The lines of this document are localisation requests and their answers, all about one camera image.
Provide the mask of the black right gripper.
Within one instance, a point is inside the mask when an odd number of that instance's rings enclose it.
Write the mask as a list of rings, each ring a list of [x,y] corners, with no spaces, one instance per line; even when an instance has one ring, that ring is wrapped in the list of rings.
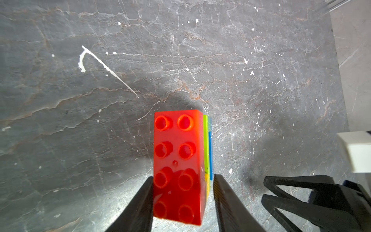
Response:
[[[369,232],[371,230],[371,198],[363,186],[352,181],[335,184],[330,176],[272,177],[263,182],[273,195],[261,200],[266,210],[288,232],[301,229],[280,210],[288,211],[319,227],[321,232]],[[313,189],[308,203],[278,187],[291,186]]]

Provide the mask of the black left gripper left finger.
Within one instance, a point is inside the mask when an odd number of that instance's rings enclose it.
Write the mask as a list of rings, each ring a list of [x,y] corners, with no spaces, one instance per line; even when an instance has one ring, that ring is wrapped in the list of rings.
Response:
[[[149,232],[153,222],[153,177],[149,177],[108,232]]]

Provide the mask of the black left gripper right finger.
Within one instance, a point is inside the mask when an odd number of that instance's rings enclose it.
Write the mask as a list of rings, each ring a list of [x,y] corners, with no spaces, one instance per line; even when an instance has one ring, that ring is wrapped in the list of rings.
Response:
[[[225,178],[214,175],[213,193],[220,232],[263,232]]]

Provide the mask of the red lego brick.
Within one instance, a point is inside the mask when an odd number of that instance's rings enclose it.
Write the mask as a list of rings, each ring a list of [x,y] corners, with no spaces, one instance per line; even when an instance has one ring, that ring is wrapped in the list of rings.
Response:
[[[155,113],[153,183],[155,217],[202,224],[207,184],[199,110]]]

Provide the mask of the yellow lego piece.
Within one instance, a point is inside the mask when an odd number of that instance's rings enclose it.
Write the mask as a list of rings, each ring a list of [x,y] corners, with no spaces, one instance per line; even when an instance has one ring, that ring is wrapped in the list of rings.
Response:
[[[206,189],[206,200],[208,201],[209,195],[210,195],[210,175],[208,173],[205,173],[205,189]]]

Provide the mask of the lime green lego plate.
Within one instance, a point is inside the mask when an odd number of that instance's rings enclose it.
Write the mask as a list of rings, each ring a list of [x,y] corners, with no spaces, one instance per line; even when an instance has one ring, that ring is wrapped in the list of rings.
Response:
[[[208,125],[208,116],[207,115],[203,115],[203,142],[204,142],[205,178],[206,178],[206,180],[210,180],[209,125]]]

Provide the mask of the blue lego brick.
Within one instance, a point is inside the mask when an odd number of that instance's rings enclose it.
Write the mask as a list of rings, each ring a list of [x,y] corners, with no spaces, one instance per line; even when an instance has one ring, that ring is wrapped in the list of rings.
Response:
[[[208,141],[209,141],[209,166],[210,180],[214,178],[214,162],[213,162],[213,142],[212,142],[212,119],[208,117]]]

